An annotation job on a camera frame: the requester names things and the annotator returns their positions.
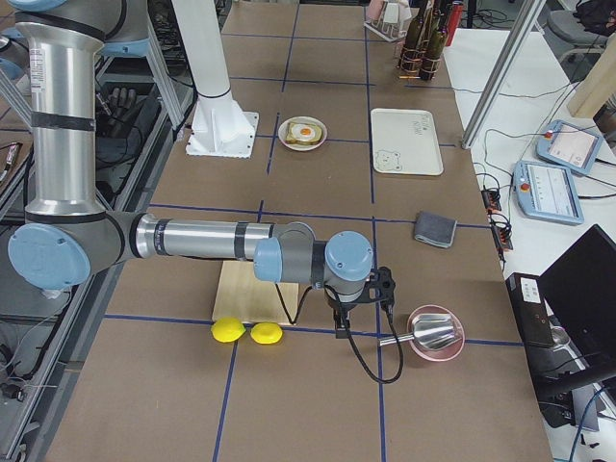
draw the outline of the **black monitor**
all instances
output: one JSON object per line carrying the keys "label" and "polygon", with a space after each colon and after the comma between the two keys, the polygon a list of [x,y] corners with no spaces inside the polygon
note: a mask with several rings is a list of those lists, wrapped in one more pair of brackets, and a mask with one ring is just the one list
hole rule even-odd
{"label": "black monitor", "polygon": [[556,380],[548,395],[601,381],[616,401],[616,243],[595,224],[537,282],[579,353],[590,355],[589,368]]}

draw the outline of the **table surface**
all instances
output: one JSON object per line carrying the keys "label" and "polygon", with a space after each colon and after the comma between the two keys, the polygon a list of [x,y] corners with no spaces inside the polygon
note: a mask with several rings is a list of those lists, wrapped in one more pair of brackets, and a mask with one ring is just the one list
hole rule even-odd
{"label": "table surface", "polygon": [[[373,242],[392,269],[396,325],[417,307],[450,308],[465,326],[460,356],[428,363],[405,348],[400,381],[379,386],[333,335],[323,294],[275,346],[210,334],[220,263],[129,262],[84,366],[48,461],[381,460],[549,461],[447,67],[431,83],[400,81],[393,46],[362,27],[355,7],[234,3],[223,43],[234,97],[258,111],[249,160],[189,157],[175,144],[150,212],[158,217],[289,222],[320,239],[340,230]],[[445,172],[375,173],[370,110],[434,114]],[[291,116],[314,116],[329,139],[312,152],[276,139]],[[450,249],[412,239],[420,210],[459,220]],[[374,306],[352,329],[383,376],[395,348]]]}
{"label": "table surface", "polygon": [[[445,51],[451,86],[458,89],[455,98],[464,126],[468,123],[480,96],[466,90],[481,90],[484,87],[506,37],[507,33],[504,31],[458,30],[452,46]],[[507,171],[512,171],[513,165],[519,159],[537,161],[534,154],[536,137],[510,139],[496,132],[489,132],[485,142],[486,132],[497,129],[508,135],[542,133],[542,128],[546,124],[545,117],[551,114],[561,101],[568,101],[575,94],[575,90],[570,93],[571,87],[563,88],[568,83],[567,76],[541,34],[531,33],[513,64],[501,93],[537,95],[562,90],[539,98],[501,95],[472,147],[473,160],[477,163],[476,171],[487,171],[499,178],[501,185],[507,185],[509,182],[507,175],[486,164],[486,153],[490,164]],[[553,118],[561,118],[582,127],[594,126],[591,119],[572,117],[567,110],[566,102],[555,112]],[[616,162],[616,156],[606,144],[603,145],[599,158]],[[616,183],[614,167],[595,163],[590,175]],[[483,179],[479,177],[479,184],[482,183]],[[587,178],[575,177],[575,183],[580,195],[613,193],[613,189]],[[492,187],[494,182],[486,179],[486,186]],[[514,249],[505,253],[506,275],[511,272],[541,274],[594,223],[598,223],[612,239],[616,240],[616,197],[582,201],[585,222],[580,226],[568,226],[527,218],[520,211],[515,197],[508,200],[507,189],[501,193],[504,212],[510,217],[513,225]],[[554,456],[568,459],[576,429],[565,426],[558,429],[547,427],[547,430]],[[589,444],[593,442],[601,444],[595,449],[578,446],[576,460],[614,458],[616,423],[601,420],[600,433],[585,433],[585,435]]]}

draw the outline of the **lemon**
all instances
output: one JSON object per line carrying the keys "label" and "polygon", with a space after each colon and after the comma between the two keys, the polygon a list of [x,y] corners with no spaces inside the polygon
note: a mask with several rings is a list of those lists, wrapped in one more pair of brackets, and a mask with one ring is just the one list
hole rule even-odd
{"label": "lemon", "polygon": [[220,318],[212,326],[212,335],[224,344],[235,342],[245,331],[246,328],[237,318]]}
{"label": "lemon", "polygon": [[250,337],[257,344],[271,345],[282,338],[282,329],[275,322],[259,322],[250,329]]}

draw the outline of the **black bag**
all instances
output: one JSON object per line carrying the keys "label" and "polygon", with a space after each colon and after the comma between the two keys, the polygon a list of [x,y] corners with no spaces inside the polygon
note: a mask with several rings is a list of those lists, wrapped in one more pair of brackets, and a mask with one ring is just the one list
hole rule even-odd
{"label": "black bag", "polygon": [[616,0],[577,2],[574,16],[585,31],[606,37],[616,32]]}

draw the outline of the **pink bowl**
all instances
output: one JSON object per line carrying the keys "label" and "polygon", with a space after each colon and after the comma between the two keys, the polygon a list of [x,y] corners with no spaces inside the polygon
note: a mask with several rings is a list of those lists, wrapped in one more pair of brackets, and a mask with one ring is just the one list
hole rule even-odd
{"label": "pink bowl", "polygon": [[449,345],[448,347],[439,350],[425,349],[412,340],[408,341],[409,344],[411,344],[411,347],[419,356],[421,356],[423,359],[427,359],[428,361],[448,361],[455,358],[458,354],[460,354],[462,348],[464,347],[464,328],[462,328],[462,323],[460,322],[460,320],[447,308],[443,308],[442,306],[438,305],[420,306],[417,310],[411,313],[411,316],[408,317],[406,330],[408,332],[411,332],[413,326],[413,319],[416,318],[418,315],[426,313],[445,313],[451,315],[455,331],[461,337],[461,339],[455,344]]}

